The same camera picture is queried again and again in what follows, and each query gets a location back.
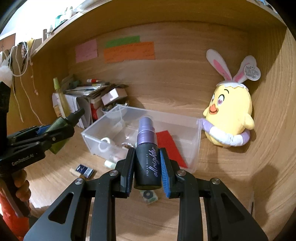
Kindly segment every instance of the pink sticky note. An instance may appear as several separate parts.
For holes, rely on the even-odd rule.
[[[75,47],[76,63],[90,60],[98,57],[98,51],[96,46],[96,39],[87,41],[83,44]]]

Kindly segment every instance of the metal screw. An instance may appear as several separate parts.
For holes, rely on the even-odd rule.
[[[76,185],[80,185],[80,184],[82,184],[83,182],[84,182],[83,178],[77,178],[77,179],[75,180],[75,184],[76,184]]]
[[[211,181],[212,181],[212,183],[214,183],[216,185],[220,184],[220,182],[221,182],[220,179],[216,178],[216,177],[212,178]]]
[[[110,176],[115,177],[115,176],[118,175],[118,171],[116,171],[116,170],[111,170],[111,171],[109,172],[109,174],[110,174]]]
[[[186,171],[185,170],[179,170],[179,171],[177,171],[177,174],[179,176],[185,176],[186,175]]]

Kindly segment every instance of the orange beak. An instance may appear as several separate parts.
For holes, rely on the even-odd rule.
[[[216,106],[215,106],[215,104],[212,104],[212,106],[209,108],[209,113],[211,114],[211,115],[215,115],[215,114],[217,114],[218,113],[218,108],[216,108]]]

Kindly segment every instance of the pink ear lining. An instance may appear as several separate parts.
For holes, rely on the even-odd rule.
[[[226,71],[223,69],[223,67],[219,64],[217,60],[214,59],[213,61],[215,69],[228,81],[231,81],[231,77],[226,73]]]
[[[238,83],[239,80],[240,80],[243,76],[244,76],[244,71],[241,72],[239,75],[237,75],[233,81]]]
[[[240,74],[238,74],[237,76],[234,77],[233,81],[238,83],[242,79],[243,76],[244,76],[244,69],[242,69],[242,72]]]

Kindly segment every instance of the plush toy eye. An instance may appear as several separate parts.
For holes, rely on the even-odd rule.
[[[220,95],[217,101],[217,105],[218,106],[222,105],[223,101],[224,101],[224,95]]]

